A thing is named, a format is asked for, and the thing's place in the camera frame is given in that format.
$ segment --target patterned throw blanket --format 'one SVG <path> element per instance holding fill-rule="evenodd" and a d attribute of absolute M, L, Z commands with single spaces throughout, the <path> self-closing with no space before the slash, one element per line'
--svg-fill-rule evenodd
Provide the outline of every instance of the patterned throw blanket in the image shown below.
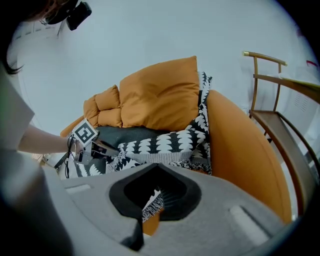
<path fill-rule="evenodd" d="M 146 163 L 163 163 L 212 174 L 207 97 L 211 89 L 211 76 L 199 72 L 198 116 L 181 131 L 156 137 L 121 143 L 118 156 L 93 159 L 88 165 L 76 163 L 78 177 L 118 172 Z M 143 221 L 163 207 L 159 194 L 143 210 Z"/>

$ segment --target dark gray cushion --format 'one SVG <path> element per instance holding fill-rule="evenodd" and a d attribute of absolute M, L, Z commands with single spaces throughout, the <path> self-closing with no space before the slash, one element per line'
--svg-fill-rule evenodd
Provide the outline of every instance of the dark gray cushion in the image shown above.
<path fill-rule="evenodd" d="M 96 130 L 100 132 L 99 140 L 115 149 L 118 149 L 118 145 L 121 143 L 138 142 L 168 133 L 167 130 L 153 130 L 145 127 L 119 128 L 99 126 Z"/>

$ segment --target white wall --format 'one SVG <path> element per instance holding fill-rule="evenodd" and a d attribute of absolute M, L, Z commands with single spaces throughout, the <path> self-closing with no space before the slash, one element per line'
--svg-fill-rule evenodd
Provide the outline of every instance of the white wall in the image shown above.
<path fill-rule="evenodd" d="M 60 131 L 82 115 L 83 101 L 146 66 L 197 56 L 214 89 L 238 106 L 251 105 L 253 59 L 242 51 L 294 65 L 300 58 L 296 28 L 271 0 L 87 0 L 92 15 L 58 39 L 23 47 L 18 64 L 39 126 Z M 259 72 L 278 71 L 263 60 Z M 259 84 L 257 108 L 273 106 L 275 90 Z M 288 95 L 280 95 L 279 109 Z"/>

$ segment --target person's arm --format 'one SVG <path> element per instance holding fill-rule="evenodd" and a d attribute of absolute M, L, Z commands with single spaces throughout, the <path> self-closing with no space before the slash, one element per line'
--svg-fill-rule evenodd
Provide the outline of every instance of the person's arm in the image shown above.
<path fill-rule="evenodd" d="M 63 153 L 68 151 L 68 138 L 56 136 L 29 125 L 18 150 L 34 154 Z"/>

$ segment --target orange sofa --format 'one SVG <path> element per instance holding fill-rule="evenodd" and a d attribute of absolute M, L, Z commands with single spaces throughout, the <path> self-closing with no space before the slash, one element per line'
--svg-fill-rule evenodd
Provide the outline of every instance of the orange sofa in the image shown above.
<path fill-rule="evenodd" d="M 86 100 L 84 115 L 60 135 L 66 137 L 84 118 L 95 127 L 180 131 L 198 115 L 198 94 L 196 56 L 158 63 L 124 78 L 120 90 L 113 86 Z M 266 137 L 241 109 L 215 90 L 209 92 L 207 112 L 212 174 L 237 185 L 289 223 L 288 186 Z"/>
<path fill-rule="evenodd" d="M 292 217 L 288 186 L 266 137 L 240 108 L 215 90 L 209 92 L 207 110 L 212 175 L 237 185 L 289 223 Z M 83 118 L 60 135 L 68 135 Z"/>

